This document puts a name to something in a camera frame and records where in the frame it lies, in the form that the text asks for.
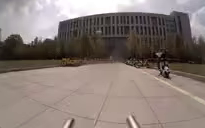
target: road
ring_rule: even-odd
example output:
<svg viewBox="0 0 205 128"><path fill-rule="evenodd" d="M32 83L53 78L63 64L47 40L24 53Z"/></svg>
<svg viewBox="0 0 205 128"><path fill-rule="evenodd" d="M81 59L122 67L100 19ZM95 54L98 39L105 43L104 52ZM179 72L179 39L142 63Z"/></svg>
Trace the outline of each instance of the road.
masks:
<svg viewBox="0 0 205 128"><path fill-rule="evenodd" d="M205 83L121 63L0 74L1 128L205 128Z"/></svg>

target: curb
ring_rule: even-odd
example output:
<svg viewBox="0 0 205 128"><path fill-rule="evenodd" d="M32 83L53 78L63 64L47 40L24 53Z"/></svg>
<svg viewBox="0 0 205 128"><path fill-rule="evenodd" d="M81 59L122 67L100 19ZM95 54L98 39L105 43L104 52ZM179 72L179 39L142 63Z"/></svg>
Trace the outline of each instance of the curb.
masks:
<svg viewBox="0 0 205 128"><path fill-rule="evenodd" d="M60 65L48 65L48 66L25 67L25 68L11 68L11 69L0 70L0 73L19 72L19 71L42 69L42 68L54 68L54 67L60 67Z"/></svg>
<svg viewBox="0 0 205 128"><path fill-rule="evenodd" d="M188 77L188 78L191 78L191 79L194 79L194 80L205 82L205 76L200 76L200 75L196 75L196 74L191 74L191 73L186 73L186 72L181 72L181 71L175 71L175 70L171 70L171 72L173 74L176 74L176 75L180 75L180 76Z"/></svg>

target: handlebar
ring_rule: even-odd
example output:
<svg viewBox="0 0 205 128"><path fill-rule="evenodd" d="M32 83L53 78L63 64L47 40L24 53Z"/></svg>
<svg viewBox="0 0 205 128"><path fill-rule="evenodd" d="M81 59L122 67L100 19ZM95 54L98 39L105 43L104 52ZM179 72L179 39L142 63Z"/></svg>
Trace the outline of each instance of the handlebar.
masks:
<svg viewBox="0 0 205 128"><path fill-rule="evenodd" d="M74 123L75 123L75 120L74 120L73 118L68 119L68 120L65 122L63 128L73 128Z"/></svg>
<svg viewBox="0 0 205 128"><path fill-rule="evenodd" d="M127 119L126 119L128 128L140 128L139 123L136 121L135 117L133 115L130 115Z"/></svg>
<svg viewBox="0 0 205 128"><path fill-rule="evenodd" d="M74 123L75 123L75 119L71 118L68 119L63 128L73 128L74 127ZM130 115L127 119L126 119L126 123L128 125L128 128L140 128L139 123L136 121L135 117L133 115Z"/></svg>

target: road marking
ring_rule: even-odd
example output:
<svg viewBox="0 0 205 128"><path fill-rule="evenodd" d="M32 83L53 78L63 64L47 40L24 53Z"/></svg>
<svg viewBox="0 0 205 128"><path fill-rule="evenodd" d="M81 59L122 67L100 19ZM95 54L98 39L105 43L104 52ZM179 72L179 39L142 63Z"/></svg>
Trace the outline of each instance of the road marking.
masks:
<svg viewBox="0 0 205 128"><path fill-rule="evenodd" d="M148 72L142 71L142 73L144 73L144 74L146 74L146 75L148 75L148 76L150 76L150 77L153 77L154 79L160 81L161 83L164 83L165 85L171 87L172 89L175 89L175 90L177 90L178 92L181 92L181 93L183 93L184 95L189 96L190 98L194 99L195 101L199 102L200 104L205 105L205 100L203 100L202 98L197 97L197 96L191 94L190 92L187 92L187 91L185 91L185 90L183 90L183 89L181 89L181 88L178 88L178 87L176 87L176 86L174 86L174 85L172 85L172 84L170 84L170 83L168 83L168 82L166 82L166 81L164 81L164 80L162 80L162 79L159 79L159 78L157 78L157 77L151 75L151 74L148 73Z"/></svg>

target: building facade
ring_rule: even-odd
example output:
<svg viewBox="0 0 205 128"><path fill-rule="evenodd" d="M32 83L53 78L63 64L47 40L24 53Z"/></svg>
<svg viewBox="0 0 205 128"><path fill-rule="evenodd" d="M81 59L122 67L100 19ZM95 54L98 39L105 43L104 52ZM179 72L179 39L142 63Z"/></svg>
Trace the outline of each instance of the building facade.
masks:
<svg viewBox="0 0 205 128"><path fill-rule="evenodd" d="M100 31L108 45L120 45L127 41L130 32L138 35L140 42L165 48L168 38L181 35L185 42L191 42L189 16L182 12L170 15L118 12L79 17L59 23L58 39L69 41L82 35L93 36Z"/></svg>

